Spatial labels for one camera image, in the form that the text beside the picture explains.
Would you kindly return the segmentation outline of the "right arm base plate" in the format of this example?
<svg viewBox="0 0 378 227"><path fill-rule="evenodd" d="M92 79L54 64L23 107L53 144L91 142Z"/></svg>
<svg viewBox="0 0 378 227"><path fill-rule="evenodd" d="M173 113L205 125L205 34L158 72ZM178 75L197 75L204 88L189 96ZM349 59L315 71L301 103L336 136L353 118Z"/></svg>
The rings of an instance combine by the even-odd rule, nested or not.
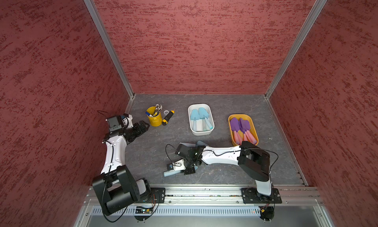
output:
<svg viewBox="0 0 378 227"><path fill-rule="evenodd" d="M263 195L257 188L242 188L241 195L244 204L282 204L281 195L277 188L273 188L271 195Z"/></svg>

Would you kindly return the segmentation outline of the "light blue shovel back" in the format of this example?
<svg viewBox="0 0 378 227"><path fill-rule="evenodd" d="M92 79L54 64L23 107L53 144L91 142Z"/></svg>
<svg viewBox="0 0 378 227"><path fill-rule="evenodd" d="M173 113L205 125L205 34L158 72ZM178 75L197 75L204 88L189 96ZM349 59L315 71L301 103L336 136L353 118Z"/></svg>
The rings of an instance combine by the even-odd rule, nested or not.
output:
<svg viewBox="0 0 378 227"><path fill-rule="evenodd" d="M202 119L201 122L202 122L202 131L207 131L207 125L206 125L205 119Z"/></svg>

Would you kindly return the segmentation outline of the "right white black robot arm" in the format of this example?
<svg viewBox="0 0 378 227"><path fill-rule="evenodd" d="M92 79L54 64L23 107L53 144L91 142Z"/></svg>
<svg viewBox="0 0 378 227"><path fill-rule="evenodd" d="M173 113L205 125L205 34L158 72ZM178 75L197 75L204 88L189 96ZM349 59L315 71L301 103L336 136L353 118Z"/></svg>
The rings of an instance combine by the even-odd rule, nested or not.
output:
<svg viewBox="0 0 378 227"><path fill-rule="evenodd" d="M202 164L224 164L240 167L256 182L256 194L261 199L269 200L273 194L271 182L271 151L261 149L251 142L243 141L234 147L215 148L204 143L180 143L175 154L181 160L172 163L172 171L181 168L184 174L195 173Z"/></svg>

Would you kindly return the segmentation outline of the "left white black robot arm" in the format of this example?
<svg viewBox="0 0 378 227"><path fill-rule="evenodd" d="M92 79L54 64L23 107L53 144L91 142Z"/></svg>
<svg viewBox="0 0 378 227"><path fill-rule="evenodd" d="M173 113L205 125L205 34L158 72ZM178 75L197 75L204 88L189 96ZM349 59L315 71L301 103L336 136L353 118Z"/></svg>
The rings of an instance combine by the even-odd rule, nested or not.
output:
<svg viewBox="0 0 378 227"><path fill-rule="evenodd" d="M104 167L92 182L104 216L110 216L151 194L148 181L145 178L135 180L125 162L127 145L147 132L149 126L144 121L134 123L132 127L119 124L105 135L103 143L107 151Z"/></svg>

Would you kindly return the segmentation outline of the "white storage box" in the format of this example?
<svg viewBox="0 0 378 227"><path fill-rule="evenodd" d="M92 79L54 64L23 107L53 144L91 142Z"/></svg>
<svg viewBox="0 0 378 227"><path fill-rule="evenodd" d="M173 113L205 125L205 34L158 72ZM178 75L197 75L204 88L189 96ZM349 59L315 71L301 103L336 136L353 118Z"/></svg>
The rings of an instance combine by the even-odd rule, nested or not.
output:
<svg viewBox="0 0 378 227"><path fill-rule="evenodd" d="M192 111L193 109L197 109L197 110L198 110L198 109L201 108L201 107L203 107L203 108L205 108L205 109L207 110L207 112L208 112L208 114L209 114L209 120L210 120L210 123L213 125L213 129L212 129L212 130L208 130L208 131L202 131L202 122L201 122L201 119L199 118L199 120L197 120L197 122L196 122L196 123L197 123L197 132L194 132L194 131L192 130L192 127L191 127L191 125L192 125L192 122L191 122L191 120L190 120L191 111ZM192 133L193 133L194 135L196 135L196 136L209 135L209 134L212 133L212 131L213 131L214 128L215 128L215 124L214 124L214 119L213 119L212 111L211 111L210 106L207 105L207 104L192 104L192 105L190 105L190 106L188 107L188 116L189 116L189 122L190 122L190 129L191 129Z"/></svg>

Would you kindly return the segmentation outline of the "light blue shovel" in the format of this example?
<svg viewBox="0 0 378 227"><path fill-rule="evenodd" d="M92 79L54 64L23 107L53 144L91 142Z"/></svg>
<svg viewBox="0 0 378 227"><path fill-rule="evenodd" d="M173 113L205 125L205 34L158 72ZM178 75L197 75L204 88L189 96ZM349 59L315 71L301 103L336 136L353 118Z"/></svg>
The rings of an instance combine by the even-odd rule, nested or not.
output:
<svg viewBox="0 0 378 227"><path fill-rule="evenodd" d="M184 146L187 146L187 147L208 146L208 144L204 143L203 141L198 141L197 143L181 142L180 145L184 145Z"/></svg>
<svg viewBox="0 0 378 227"><path fill-rule="evenodd" d="M184 170L175 170L173 168L173 165L172 164L169 164L167 166L167 171L165 171L163 173L164 177L168 177L168 176L172 176L172 175L175 175L175 174L184 174L184 175L189 175L189 174L194 174L196 172L196 170L198 169L197 166L193 166L191 168L186 168Z"/></svg>
<svg viewBox="0 0 378 227"><path fill-rule="evenodd" d="M202 122L202 131L207 131L207 125L206 125L205 119L202 119L201 122Z"/></svg>
<svg viewBox="0 0 378 227"><path fill-rule="evenodd" d="M207 110L205 108L201 107L201 108L198 109L198 112L199 112L200 119L205 119L205 121L206 121L207 131L212 130L213 125L210 123L209 114L208 114Z"/></svg>
<svg viewBox="0 0 378 227"><path fill-rule="evenodd" d="M193 110L191 111L190 120L191 120L191 122L192 122L192 125L191 125L192 130L193 130L194 132L197 132L197 123L196 123L196 122L197 122L197 120L199 120L199 112L198 112L197 109L193 109Z"/></svg>

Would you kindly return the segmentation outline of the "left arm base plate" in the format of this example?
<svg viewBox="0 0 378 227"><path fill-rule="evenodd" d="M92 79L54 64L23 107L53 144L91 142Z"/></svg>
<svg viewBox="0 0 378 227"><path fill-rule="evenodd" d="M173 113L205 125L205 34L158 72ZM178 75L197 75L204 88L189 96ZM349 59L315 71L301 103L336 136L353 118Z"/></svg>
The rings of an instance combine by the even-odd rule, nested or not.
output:
<svg viewBox="0 0 378 227"><path fill-rule="evenodd" d="M165 193L166 188L158 187L158 188L148 188L146 192L141 194L141 202L142 203L164 203L165 202Z"/></svg>

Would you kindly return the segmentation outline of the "yellow storage box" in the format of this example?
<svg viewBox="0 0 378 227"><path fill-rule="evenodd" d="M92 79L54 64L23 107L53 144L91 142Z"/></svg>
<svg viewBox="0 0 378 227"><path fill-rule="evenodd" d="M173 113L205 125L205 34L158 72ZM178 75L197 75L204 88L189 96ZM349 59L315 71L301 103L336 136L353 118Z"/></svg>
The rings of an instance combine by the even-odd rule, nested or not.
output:
<svg viewBox="0 0 378 227"><path fill-rule="evenodd" d="M243 118L244 120L248 120L249 123L250 123L250 125L251 125L251 129L250 129L250 131L251 131L252 135L257 139L257 141L258 141L258 143L259 143L258 134L257 134L257 131L256 131L256 129L255 129L255 126L254 126L254 123L253 123L251 117L248 116L248 115L246 115L246 114L232 114L232 115L230 115L229 118L228 118L228 124L229 124L229 130L230 130L230 135L231 135L231 141L232 141L232 144L233 144L234 146L237 146L238 144L236 144L235 141L234 141L233 131L231 130L231 126L230 126L230 120L231 120L232 118L236 118L236 119L238 120L238 123L239 123L239 119L240 119L240 118ZM242 132L242 130L241 130L241 128L240 128L240 123L239 123L239 131L238 131L238 133L239 133L239 136L240 136L241 140L243 141L243 132Z"/></svg>

